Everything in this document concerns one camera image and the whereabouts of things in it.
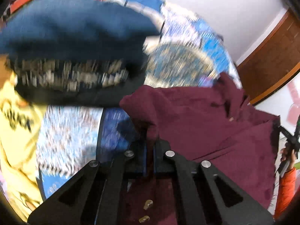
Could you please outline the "person right hand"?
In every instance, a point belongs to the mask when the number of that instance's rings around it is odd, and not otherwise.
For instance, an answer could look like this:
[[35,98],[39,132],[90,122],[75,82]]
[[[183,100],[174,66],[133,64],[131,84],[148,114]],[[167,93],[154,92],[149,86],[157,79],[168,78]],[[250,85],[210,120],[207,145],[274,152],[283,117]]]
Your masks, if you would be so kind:
[[285,160],[289,160],[289,166],[287,168],[287,172],[291,171],[294,168],[294,164],[296,162],[296,155],[294,153],[294,150],[289,152],[289,149],[287,147],[280,150],[281,158],[280,162],[283,162]]

